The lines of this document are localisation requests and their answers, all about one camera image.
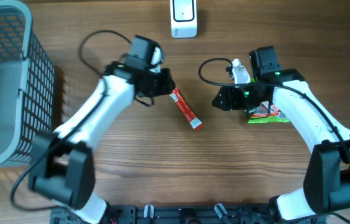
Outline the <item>small red candy pack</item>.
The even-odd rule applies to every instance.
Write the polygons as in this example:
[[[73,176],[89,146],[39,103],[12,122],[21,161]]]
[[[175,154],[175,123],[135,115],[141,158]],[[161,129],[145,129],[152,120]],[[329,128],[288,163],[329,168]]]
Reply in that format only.
[[[267,109],[271,116],[278,116],[280,114],[280,110],[269,101],[264,101],[260,105]]]

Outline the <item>green snack bag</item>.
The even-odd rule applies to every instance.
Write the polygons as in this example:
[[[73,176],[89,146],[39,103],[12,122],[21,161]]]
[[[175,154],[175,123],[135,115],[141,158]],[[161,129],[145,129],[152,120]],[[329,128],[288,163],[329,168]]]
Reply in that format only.
[[[280,111],[278,116],[271,116],[263,106],[259,105],[251,110],[245,110],[249,124],[265,124],[265,123],[289,123],[288,117]]]

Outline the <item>red stick pack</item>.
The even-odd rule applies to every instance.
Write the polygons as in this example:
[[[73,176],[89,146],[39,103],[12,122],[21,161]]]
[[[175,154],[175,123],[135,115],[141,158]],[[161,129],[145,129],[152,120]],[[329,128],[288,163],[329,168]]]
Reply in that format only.
[[[176,103],[180,111],[183,113],[184,117],[186,117],[193,130],[196,131],[203,127],[202,121],[193,112],[178,88],[174,88],[172,90],[170,97]]]

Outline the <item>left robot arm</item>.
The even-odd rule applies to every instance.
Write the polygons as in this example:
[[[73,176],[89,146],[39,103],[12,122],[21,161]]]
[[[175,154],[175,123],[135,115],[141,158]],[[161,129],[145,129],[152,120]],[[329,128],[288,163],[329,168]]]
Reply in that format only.
[[[161,68],[164,52],[154,40],[135,36],[124,61],[113,61],[81,108],[51,134],[32,140],[29,190],[56,202],[82,223],[113,223],[110,205],[94,191],[93,154],[113,121],[133,101],[168,95],[175,83]]]

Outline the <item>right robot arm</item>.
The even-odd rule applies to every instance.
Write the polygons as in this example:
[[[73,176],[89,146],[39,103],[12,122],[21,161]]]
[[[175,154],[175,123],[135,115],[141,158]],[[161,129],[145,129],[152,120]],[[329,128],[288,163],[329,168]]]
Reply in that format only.
[[[274,197],[277,222],[299,221],[350,208],[350,130],[312,94],[294,68],[284,69],[272,46],[249,54],[252,73],[238,60],[226,71],[233,83],[220,83],[212,105],[224,111],[250,110],[267,102],[294,125],[311,153],[303,186]]]

